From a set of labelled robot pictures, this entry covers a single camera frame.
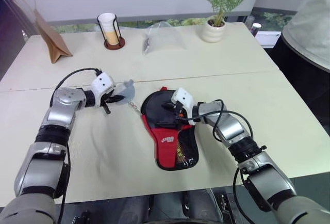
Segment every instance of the white table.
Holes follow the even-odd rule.
[[[144,29],[122,29],[126,45],[117,51],[103,46],[101,32],[63,34],[73,57],[50,63],[48,49],[40,36],[32,36],[0,82],[0,91],[55,87],[68,73],[98,67],[116,82],[132,78],[136,82],[211,75],[278,70],[243,23],[228,23],[219,43],[203,42],[200,26],[178,27],[186,49],[155,51],[144,56]],[[78,74],[67,86],[89,85],[92,73]]]
[[[280,71],[136,83],[134,102],[161,86],[184,87],[196,101],[222,98],[247,117],[255,140],[289,177],[330,171],[330,140]],[[52,89],[0,92],[0,206],[14,197],[13,182],[48,108]],[[164,171],[154,160],[153,140],[128,105],[77,113],[70,138],[72,170],[67,202],[100,200],[231,185],[236,163],[199,124],[200,159],[191,169]]]
[[[328,135],[247,29],[228,24],[224,40],[208,44],[195,34],[199,28],[177,28],[186,50],[147,56],[141,53],[143,30],[122,30],[127,45],[118,51],[106,50],[100,33],[64,34],[74,56],[54,65],[41,38],[31,37],[0,82],[0,206],[14,197],[15,176],[53,88],[82,67],[100,67],[116,82],[134,79],[139,107],[161,86],[184,87],[196,102],[222,98],[228,109],[249,119],[255,140],[268,146],[267,152],[289,177],[330,171]],[[66,85],[86,86],[94,78],[82,73]],[[231,185],[236,163],[207,126],[198,125],[195,132],[198,164],[164,171],[155,163],[153,140],[136,112],[128,105],[110,109],[109,116],[101,108],[77,113],[70,138],[68,202]]]

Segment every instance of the plastic bag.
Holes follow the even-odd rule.
[[[147,29],[143,40],[144,55],[154,51],[185,49],[181,34],[168,22],[153,24]]]

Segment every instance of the brown paper bag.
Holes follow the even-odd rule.
[[[20,6],[18,0],[13,0],[13,1],[23,12],[26,12],[26,10],[24,10],[24,8]],[[34,0],[34,5],[35,5],[34,8],[31,8],[26,0],[20,0],[20,1],[26,5],[26,7],[30,12],[33,13],[36,19],[35,26],[39,34],[41,35],[41,37],[48,46],[51,62],[55,63],[61,55],[72,56],[71,52],[69,51],[67,45],[65,44],[60,34],[58,34],[55,30],[53,30],[50,27],[50,25],[46,23],[45,19],[43,19],[40,13],[37,11],[36,0]]]

